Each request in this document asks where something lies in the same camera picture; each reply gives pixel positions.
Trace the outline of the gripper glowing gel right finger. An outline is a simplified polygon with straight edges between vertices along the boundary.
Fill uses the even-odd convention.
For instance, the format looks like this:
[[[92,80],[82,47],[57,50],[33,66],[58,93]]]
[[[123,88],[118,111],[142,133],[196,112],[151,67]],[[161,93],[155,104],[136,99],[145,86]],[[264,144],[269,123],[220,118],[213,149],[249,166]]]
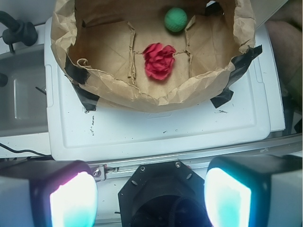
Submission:
[[[300,227],[303,159],[225,155],[209,164],[205,206],[214,227]]]

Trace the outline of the gripper glowing gel left finger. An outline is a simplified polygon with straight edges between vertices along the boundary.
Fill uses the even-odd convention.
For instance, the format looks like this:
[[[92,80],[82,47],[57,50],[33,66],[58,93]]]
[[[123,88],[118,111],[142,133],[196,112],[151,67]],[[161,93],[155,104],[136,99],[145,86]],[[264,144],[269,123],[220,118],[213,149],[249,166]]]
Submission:
[[[21,160],[0,165],[2,227],[91,227],[98,188],[84,161]]]

